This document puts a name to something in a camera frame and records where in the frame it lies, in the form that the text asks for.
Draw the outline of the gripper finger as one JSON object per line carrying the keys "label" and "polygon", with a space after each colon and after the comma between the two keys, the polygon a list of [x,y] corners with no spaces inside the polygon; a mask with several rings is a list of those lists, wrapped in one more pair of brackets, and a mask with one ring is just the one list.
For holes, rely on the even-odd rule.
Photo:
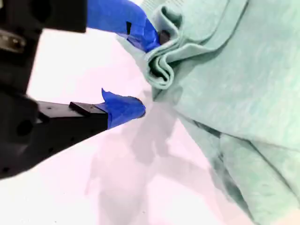
{"label": "gripper finger", "polygon": [[141,7],[130,0],[50,0],[49,4],[49,29],[112,32],[146,53],[169,41],[169,32],[157,31]]}
{"label": "gripper finger", "polygon": [[101,94],[104,101],[100,104],[38,103],[39,115],[35,127],[36,163],[146,114],[146,107],[138,98],[104,90]]}

